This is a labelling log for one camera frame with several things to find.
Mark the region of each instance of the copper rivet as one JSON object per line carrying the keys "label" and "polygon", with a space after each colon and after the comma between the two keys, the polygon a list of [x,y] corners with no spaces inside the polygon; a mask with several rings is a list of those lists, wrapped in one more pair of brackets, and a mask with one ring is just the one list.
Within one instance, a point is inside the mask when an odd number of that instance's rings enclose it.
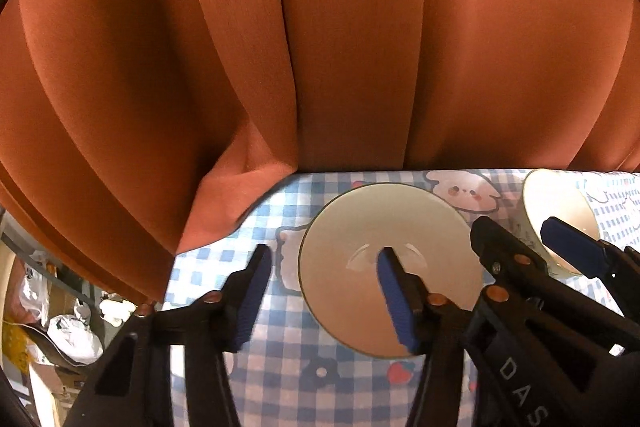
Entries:
{"label": "copper rivet", "polygon": [[444,306],[449,299],[447,299],[442,293],[430,293],[427,297],[427,302],[431,306]]}
{"label": "copper rivet", "polygon": [[140,304],[134,311],[136,317],[148,317],[154,312],[154,307],[151,304]]}
{"label": "copper rivet", "polygon": [[205,293],[204,297],[202,298],[203,301],[209,304],[220,302],[220,299],[222,299],[222,292],[219,290],[213,290],[209,293]]}
{"label": "copper rivet", "polygon": [[505,302],[509,300],[509,292],[502,286],[496,284],[489,286],[486,289],[486,296],[495,302]]}
{"label": "copper rivet", "polygon": [[529,264],[531,264],[531,258],[521,253],[517,253],[516,255],[513,256],[513,258],[516,260],[516,263],[518,264],[524,264],[525,266],[528,266]]}

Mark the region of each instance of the yellow bag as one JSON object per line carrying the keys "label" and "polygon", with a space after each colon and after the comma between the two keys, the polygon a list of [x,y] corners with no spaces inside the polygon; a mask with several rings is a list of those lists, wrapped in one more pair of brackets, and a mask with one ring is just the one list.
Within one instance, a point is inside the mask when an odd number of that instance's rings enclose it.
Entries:
{"label": "yellow bag", "polygon": [[10,315],[5,314],[4,324],[2,325],[2,352],[9,362],[27,375],[29,373],[29,363],[33,361],[27,350],[27,346],[31,341],[20,326],[11,324],[13,321]]}

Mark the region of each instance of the curtain fold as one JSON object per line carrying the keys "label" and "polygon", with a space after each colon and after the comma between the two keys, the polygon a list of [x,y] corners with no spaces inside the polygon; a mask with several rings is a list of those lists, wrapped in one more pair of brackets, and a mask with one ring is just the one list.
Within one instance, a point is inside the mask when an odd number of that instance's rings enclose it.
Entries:
{"label": "curtain fold", "polygon": [[1,203],[136,302],[296,170],[640,164],[638,0],[10,0],[0,64]]}

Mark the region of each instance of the cardboard box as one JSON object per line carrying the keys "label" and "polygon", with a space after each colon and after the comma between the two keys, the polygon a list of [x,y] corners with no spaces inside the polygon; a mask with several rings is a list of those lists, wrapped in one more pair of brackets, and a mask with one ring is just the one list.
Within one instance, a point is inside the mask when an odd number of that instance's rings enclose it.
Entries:
{"label": "cardboard box", "polygon": [[62,288],[51,285],[49,289],[49,318],[74,314],[76,298]]}
{"label": "cardboard box", "polygon": [[64,385],[65,389],[70,393],[79,393],[86,381],[85,377],[77,373],[72,373],[65,367],[56,366],[56,374],[62,381],[62,385]]}
{"label": "cardboard box", "polygon": [[31,368],[40,377],[42,383],[47,386],[51,394],[62,394],[65,392],[64,385],[56,373],[55,366],[31,362]]}

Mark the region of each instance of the tablecloth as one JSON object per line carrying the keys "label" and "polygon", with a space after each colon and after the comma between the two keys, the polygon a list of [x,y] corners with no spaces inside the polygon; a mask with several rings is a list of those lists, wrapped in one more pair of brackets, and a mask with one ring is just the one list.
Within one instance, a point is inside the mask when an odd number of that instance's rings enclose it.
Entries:
{"label": "tablecloth", "polygon": [[[523,169],[297,174],[275,187],[224,239],[177,256],[164,309],[185,306],[222,287],[258,243],[275,253],[274,270],[251,341],[226,357],[243,426],[403,426],[424,357],[378,360],[339,344],[312,317],[295,268],[306,228],[329,201],[362,184],[396,182],[435,192],[456,186],[484,194],[481,204],[449,201],[471,224],[487,215],[511,227],[527,174]],[[640,241],[640,181],[626,172],[562,172],[589,201],[603,239],[619,247]],[[620,312],[599,280],[566,283]],[[459,426],[471,423],[476,371],[465,359]],[[172,396],[177,427],[188,425],[184,352],[172,347]]]}

